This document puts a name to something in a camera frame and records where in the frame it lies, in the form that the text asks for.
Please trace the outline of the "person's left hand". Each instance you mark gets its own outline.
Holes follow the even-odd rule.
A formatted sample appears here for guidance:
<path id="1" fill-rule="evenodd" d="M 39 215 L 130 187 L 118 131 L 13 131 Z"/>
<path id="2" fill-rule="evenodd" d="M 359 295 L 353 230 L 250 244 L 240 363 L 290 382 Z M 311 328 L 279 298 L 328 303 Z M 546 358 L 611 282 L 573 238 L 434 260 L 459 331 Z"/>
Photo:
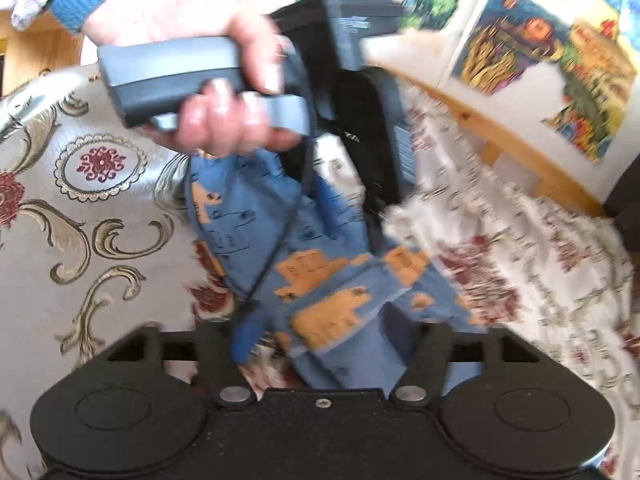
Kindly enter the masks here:
<path id="1" fill-rule="evenodd" d="M 269 125 L 263 93 L 282 88 L 280 64 L 285 40 L 269 18 L 241 0 L 105 0 L 81 27 L 98 46 L 133 46 L 172 38 L 228 36 L 241 48 L 242 67 L 253 89 L 235 93 L 216 78 L 181 105 L 178 128 L 137 132 L 176 152 L 215 157 L 246 155 L 258 148 L 287 151 L 300 137 Z"/>

